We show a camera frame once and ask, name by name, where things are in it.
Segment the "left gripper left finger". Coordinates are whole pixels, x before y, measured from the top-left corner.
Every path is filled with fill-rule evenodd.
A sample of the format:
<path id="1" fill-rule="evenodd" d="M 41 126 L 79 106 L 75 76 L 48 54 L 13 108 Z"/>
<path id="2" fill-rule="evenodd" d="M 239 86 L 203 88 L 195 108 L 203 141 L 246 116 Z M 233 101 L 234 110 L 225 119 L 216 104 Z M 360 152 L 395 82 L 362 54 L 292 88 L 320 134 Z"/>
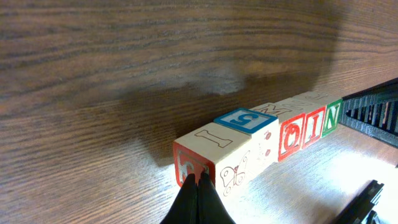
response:
<path id="1" fill-rule="evenodd" d="M 161 224 L 235 224 L 219 198 L 210 176 L 198 182 L 189 174 Z"/>

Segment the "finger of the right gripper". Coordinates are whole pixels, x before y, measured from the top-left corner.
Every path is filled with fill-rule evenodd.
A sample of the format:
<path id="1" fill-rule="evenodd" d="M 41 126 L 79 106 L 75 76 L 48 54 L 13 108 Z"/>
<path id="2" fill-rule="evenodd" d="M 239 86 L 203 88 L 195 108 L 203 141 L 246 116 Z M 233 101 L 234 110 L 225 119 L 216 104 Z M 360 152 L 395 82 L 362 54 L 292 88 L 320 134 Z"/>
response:
<path id="1" fill-rule="evenodd" d="M 340 124 L 397 147 L 397 79 L 344 96 Z"/>

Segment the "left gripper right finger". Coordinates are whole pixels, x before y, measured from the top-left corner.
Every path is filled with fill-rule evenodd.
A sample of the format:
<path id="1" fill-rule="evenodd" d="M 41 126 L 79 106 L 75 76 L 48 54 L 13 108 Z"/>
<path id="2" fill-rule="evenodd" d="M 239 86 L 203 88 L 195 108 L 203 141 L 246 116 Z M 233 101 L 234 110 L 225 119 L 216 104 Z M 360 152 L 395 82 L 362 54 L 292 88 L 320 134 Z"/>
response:
<path id="1" fill-rule="evenodd" d="M 372 180 L 331 222 L 332 224 L 381 224 L 374 211 L 378 204 L 384 184 Z"/>

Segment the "green letter N block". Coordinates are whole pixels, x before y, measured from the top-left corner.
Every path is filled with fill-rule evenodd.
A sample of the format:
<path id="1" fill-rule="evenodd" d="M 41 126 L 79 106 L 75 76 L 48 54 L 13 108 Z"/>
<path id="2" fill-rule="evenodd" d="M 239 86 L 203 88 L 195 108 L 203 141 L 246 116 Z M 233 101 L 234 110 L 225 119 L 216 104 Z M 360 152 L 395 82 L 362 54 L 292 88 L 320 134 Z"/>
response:
<path id="1" fill-rule="evenodd" d="M 325 106 L 326 110 L 325 119 L 322 126 L 322 138 L 332 133 L 336 129 L 341 116 L 343 102 L 342 98 L 315 91 L 301 93 L 294 96 L 294 98 Z"/>

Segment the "cream block with red side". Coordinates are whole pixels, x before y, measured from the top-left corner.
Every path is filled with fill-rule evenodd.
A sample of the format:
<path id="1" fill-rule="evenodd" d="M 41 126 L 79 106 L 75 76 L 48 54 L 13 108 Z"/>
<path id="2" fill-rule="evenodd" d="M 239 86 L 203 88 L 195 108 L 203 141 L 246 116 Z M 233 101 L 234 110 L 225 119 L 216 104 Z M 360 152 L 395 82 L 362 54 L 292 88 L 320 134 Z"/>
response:
<path id="1" fill-rule="evenodd" d="M 216 123 L 176 139 L 172 149 L 177 184 L 182 186 L 189 174 L 194 174 L 198 182 L 205 172 L 221 198 L 248 182 L 258 152 L 250 136 Z"/>

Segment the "red number 1 block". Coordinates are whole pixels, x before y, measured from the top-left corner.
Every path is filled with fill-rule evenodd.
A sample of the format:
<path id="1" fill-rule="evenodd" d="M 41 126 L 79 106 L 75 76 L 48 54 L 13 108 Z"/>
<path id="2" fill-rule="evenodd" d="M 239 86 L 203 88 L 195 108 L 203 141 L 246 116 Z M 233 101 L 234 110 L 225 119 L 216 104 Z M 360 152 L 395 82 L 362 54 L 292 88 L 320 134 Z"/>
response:
<path id="1" fill-rule="evenodd" d="M 306 149 L 317 142 L 322 135 L 326 106 L 311 101 L 287 98 L 277 104 L 305 113 L 301 149 Z"/>

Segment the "red letter O block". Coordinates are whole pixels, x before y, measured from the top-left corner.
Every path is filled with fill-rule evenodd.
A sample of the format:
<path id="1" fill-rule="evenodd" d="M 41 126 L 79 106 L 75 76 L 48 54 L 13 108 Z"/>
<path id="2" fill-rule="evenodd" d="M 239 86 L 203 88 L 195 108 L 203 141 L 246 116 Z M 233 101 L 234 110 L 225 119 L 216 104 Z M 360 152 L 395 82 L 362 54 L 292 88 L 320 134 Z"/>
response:
<path id="1" fill-rule="evenodd" d="M 251 110 L 278 117 L 279 127 L 277 136 L 279 137 L 279 162 L 282 162 L 301 148 L 305 119 L 305 113 L 303 111 L 278 103 L 265 103 L 251 108 Z"/>

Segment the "cream block with blue side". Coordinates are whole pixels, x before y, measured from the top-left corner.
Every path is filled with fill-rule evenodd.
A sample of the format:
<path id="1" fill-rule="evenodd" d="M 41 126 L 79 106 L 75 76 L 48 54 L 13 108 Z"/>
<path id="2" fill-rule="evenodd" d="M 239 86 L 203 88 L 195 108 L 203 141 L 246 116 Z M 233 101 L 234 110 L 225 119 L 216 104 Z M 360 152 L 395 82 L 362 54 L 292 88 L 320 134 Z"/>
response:
<path id="1" fill-rule="evenodd" d="M 259 175 L 278 161 L 279 119 L 276 116 L 238 108 L 214 119 L 214 122 L 248 135 L 254 159 L 249 163 L 252 175 Z"/>

